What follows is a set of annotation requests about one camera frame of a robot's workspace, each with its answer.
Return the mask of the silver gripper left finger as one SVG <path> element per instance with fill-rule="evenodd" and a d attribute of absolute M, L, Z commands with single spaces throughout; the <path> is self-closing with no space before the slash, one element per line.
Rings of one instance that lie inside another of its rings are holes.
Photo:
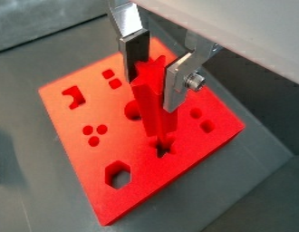
<path fill-rule="evenodd" d="M 124 56 L 126 79 L 136 78 L 136 63 L 150 60 L 150 30 L 144 27 L 138 5 L 130 0 L 108 0 L 110 18 Z"/>

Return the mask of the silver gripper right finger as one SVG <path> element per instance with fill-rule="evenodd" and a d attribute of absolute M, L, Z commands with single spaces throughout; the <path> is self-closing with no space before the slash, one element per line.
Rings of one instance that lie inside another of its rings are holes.
<path fill-rule="evenodd" d="M 216 42 L 192 31 L 187 31 L 186 46 L 188 52 L 166 68 L 163 108 L 168 112 L 174 112 L 186 101 L 188 90 L 198 92 L 203 88 L 202 67 L 222 50 Z"/>

